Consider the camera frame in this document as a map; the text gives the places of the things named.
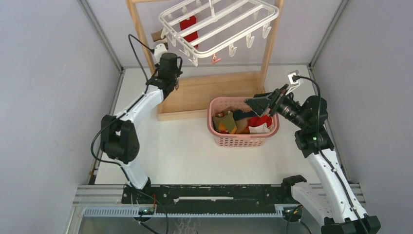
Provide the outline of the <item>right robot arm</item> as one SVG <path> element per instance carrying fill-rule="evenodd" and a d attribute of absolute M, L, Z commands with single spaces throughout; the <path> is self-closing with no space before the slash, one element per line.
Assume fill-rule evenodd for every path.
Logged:
<path fill-rule="evenodd" d="M 381 223 L 377 216 L 367 213 L 355 196 L 323 126 L 328 116 L 326 100 L 320 95 L 309 96 L 299 104 L 290 97 L 287 87 L 255 95 L 244 103 L 258 116 L 279 114 L 299 127 L 295 132 L 297 148 L 316 172 L 327 199 L 314 194 L 300 175 L 283 179 L 282 198 L 302 205 L 319 223 L 323 234 L 376 234 Z"/>

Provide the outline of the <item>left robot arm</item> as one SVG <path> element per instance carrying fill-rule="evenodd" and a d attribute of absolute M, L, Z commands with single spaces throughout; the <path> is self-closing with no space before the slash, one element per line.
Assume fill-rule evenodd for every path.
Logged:
<path fill-rule="evenodd" d="M 105 115 L 101 120 L 100 149 L 124 173 L 127 183 L 134 187 L 133 197 L 140 203 L 151 200 L 152 190 L 146 184 L 149 177 L 138 162 L 140 144 L 137 128 L 145 117 L 169 94 L 178 88 L 183 60 L 175 53 L 164 53 L 144 92 L 115 116 Z"/>

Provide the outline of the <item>navy blue sock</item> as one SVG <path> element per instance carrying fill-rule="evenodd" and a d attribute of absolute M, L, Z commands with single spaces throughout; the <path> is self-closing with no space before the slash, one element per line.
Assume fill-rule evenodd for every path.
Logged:
<path fill-rule="evenodd" d="M 257 117 L 257 114 L 254 111 L 243 111 L 243 110 L 234 110 L 233 112 L 233 118 L 235 121 L 239 121 L 244 118 L 252 118 L 252 117 Z"/>

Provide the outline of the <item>olive orange striped sock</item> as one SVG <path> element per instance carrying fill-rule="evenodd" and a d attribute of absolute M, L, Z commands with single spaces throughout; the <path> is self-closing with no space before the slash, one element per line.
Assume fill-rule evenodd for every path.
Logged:
<path fill-rule="evenodd" d="M 213 117 L 213 126 L 216 132 L 235 134 L 237 126 L 233 117 L 233 113 L 229 111 L 226 115 L 223 116 L 214 116 Z"/>

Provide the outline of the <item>tan brown sock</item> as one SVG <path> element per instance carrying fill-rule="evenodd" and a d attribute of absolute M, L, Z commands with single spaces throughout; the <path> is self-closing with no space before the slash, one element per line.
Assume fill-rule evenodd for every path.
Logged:
<path fill-rule="evenodd" d="M 240 120 L 235 121 L 236 124 L 236 131 L 235 134 L 249 134 L 249 126 L 248 126 L 248 121 L 250 118 L 243 118 Z"/>

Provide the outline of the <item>red santa sock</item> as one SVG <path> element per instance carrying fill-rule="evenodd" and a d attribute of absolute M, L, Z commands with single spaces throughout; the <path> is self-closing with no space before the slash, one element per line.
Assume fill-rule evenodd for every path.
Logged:
<path fill-rule="evenodd" d="M 258 127 L 264 125 L 266 128 L 270 128 L 272 125 L 273 118 L 268 115 L 262 117 L 252 117 L 248 120 L 248 127 Z"/>

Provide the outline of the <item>brown white striped sock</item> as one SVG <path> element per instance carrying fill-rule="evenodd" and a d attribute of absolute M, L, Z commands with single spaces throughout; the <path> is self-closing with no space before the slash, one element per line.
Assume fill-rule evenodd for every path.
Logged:
<path fill-rule="evenodd" d="M 156 43 L 167 43 L 167 37 L 162 32 L 163 30 L 159 30 L 154 33 L 151 33 L 152 41 Z"/>

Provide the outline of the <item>white plastic clip hanger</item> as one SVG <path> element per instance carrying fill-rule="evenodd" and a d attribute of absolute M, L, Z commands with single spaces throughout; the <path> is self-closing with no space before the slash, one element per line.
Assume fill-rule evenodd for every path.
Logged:
<path fill-rule="evenodd" d="M 197 67 L 200 59 L 217 63 L 222 50 L 233 57 L 240 40 L 251 48 L 255 31 L 267 38 L 270 24 L 280 14 L 279 7 L 263 0 L 184 0 L 161 12 L 158 19 L 170 44 Z"/>

